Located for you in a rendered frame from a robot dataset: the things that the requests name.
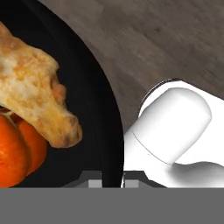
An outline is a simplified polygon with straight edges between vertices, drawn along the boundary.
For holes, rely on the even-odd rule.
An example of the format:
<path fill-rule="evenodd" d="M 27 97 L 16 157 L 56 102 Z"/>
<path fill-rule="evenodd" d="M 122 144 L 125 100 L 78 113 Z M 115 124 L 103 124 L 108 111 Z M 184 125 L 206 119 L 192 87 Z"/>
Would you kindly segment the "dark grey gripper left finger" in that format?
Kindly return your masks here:
<path fill-rule="evenodd" d="M 102 188 L 102 173 L 100 171 L 83 171 L 80 178 L 66 184 L 67 188 Z"/>

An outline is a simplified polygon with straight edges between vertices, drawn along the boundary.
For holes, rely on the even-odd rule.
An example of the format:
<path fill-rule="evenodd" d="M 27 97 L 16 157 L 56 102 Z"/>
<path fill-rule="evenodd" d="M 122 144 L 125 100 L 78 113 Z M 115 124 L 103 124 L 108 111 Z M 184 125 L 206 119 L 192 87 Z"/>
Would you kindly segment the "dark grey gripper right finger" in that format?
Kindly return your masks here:
<path fill-rule="evenodd" d="M 164 188 L 163 185 L 148 180 L 143 171 L 125 171 L 122 177 L 122 188 L 142 188 L 142 187 Z"/>

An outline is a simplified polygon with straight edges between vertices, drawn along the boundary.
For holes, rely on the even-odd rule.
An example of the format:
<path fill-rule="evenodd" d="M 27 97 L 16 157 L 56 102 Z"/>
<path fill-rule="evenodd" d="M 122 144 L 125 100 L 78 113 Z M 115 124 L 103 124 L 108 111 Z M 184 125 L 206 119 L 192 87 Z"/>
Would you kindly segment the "black bowl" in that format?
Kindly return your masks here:
<path fill-rule="evenodd" d="M 80 143 L 47 150 L 41 167 L 21 187 L 62 187 L 85 171 L 100 171 L 104 187 L 119 187 L 124 141 L 120 112 L 109 81 L 81 38 L 38 0 L 0 0 L 0 21 L 13 36 L 37 47 L 59 63 L 66 105 L 78 116 Z"/>

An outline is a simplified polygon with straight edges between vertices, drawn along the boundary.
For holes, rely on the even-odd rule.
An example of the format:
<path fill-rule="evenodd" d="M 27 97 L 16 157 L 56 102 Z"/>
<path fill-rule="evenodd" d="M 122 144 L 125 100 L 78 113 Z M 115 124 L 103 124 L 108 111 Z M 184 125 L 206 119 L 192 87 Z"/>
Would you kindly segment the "orange squash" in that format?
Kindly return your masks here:
<path fill-rule="evenodd" d="M 0 108 L 0 187 L 20 184 L 46 160 L 47 141 L 24 119 Z"/>

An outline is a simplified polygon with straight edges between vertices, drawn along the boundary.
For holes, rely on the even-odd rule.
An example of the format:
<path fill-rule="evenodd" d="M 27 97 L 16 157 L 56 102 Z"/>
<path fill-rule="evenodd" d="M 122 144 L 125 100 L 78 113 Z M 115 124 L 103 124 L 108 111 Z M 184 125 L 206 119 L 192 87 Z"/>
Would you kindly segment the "golden chicken drumstick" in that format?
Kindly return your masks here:
<path fill-rule="evenodd" d="M 58 69 L 52 56 L 14 37 L 0 22 L 0 106 L 26 120 L 52 147 L 69 148 L 81 141 L 82 128 L 67 109 Z"/>

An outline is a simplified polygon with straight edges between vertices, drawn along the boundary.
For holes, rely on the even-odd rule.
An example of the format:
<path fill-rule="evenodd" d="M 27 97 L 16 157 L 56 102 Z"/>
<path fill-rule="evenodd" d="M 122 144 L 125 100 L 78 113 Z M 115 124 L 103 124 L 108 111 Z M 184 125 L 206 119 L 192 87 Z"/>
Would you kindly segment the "white rounded object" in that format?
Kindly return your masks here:
<path fill-rule="evenodd" d="M 224 100 L 182 80 L 143 98 L 124 135 L 124 167 L 170 188 L 224 188 Z"/>

